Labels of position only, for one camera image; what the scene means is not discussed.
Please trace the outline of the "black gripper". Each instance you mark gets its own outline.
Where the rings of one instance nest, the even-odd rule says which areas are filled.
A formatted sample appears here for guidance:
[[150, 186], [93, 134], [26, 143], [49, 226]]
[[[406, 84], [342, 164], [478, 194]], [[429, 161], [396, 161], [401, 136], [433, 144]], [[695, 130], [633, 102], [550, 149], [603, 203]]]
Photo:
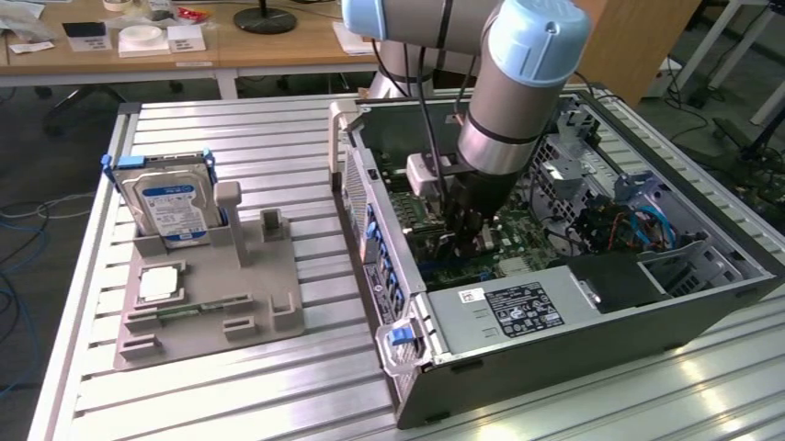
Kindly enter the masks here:
[[474, 239], [506, 204], [520, 175], [465, 172], [454, 176], [446, 198], [446, 227], [454, 233], [460, 257], [476, 255]]

